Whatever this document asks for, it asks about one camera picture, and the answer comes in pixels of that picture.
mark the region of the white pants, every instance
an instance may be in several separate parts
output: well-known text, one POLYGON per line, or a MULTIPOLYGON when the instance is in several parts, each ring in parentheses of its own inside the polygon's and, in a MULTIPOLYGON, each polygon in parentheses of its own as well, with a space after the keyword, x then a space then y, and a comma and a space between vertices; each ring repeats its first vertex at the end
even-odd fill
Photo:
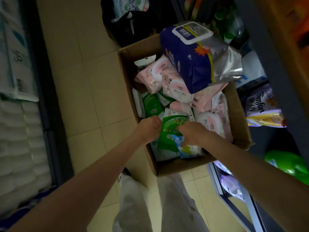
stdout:
MULTIPOLYGON (((179 174, 157 178, 162 207, 162 232, 209 232, 179 174)), ((120 180, 120 208, 113 232, 150 232, 146 188, 130 176, 120 180)))

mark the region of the cardboard box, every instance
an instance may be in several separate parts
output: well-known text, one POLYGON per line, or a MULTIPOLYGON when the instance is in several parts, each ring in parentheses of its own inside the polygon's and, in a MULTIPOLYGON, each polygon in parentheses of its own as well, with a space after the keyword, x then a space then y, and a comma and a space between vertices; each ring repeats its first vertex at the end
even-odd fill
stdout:
MULTIPOLYGON (((143 84, 134 81, 134 78, 137 75, 137 67, 134 65, 134 61, 154 54, 157 55, 157 58, 162 55, 159 34, 121 48, 118 53, 119 64, 122 69, 123 78, 126 83, 126 89, 136 123, 139 123, 141 118, 138 117, 136 112, 132 96, 132 88, 135 88, 140 92, 145 92, 147 89, 143 84)), ((230 126, 234 138, 233 144, 247 150, 252 145, 252 139, 234 83, 227 85, 223 90, 223 93, 226 96, 229 108, 230 126)), ((149 144, 145 146, 145 151, 151 170, 156 176, 178 173, 216 160, 212 155, 207 154, 206 156, 195 158, 176 158, 157 163, 149 144)))

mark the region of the tile floor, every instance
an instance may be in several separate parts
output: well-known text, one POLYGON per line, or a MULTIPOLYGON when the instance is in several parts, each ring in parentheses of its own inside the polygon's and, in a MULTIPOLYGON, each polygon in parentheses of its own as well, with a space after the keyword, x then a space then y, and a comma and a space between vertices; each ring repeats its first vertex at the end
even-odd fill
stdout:
MULTIPOLYGON (((37 4, 71 160, 78 173, 135 127, 117 60, 118 46, 103 26, 100 0, 37 0, 37 4)), ((156 177, 143 148, 127 167, 148 188, 153 230, 160 231, 162 211, 156 177)), ((245 231, 215 194, 205 166, 181 176, 211 232, 245 231)), ((245 203, 231 200, 249 218, 245 203)), ((119 185, 115 183, 88 231, 111 231, 118 208, 119 185)))

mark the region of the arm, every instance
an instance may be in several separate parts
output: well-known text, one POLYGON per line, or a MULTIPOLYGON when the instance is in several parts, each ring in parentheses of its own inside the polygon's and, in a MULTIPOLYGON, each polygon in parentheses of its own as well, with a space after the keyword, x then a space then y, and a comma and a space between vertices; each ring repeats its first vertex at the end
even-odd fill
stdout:
POLYGON ((161 124, 157 116, 143 119, 129 137, 52 192, 9 231, 85 231, 130 157, 159 136, 161 124))
POLYGON ((178 127, 184 145, 198 145, 224 164, 285 231, 308 231, 309 187, 295 177, 208 131, 202 124, 178 127))

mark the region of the hand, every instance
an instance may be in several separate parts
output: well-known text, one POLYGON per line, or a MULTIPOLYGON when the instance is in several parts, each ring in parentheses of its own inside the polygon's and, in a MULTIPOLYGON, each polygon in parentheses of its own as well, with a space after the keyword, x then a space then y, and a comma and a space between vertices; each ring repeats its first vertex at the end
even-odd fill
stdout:
POLYGON ((132 135, 141 140, 143 145, 155 140, 161 132, 162 121, 158 116, 142 119, 132 135))
POLYGON ((205 135, 211 133, 199 122, 187 121, 183 125, 177 126, 176 129, 184 136, 182 146, 202 146, 205 135))

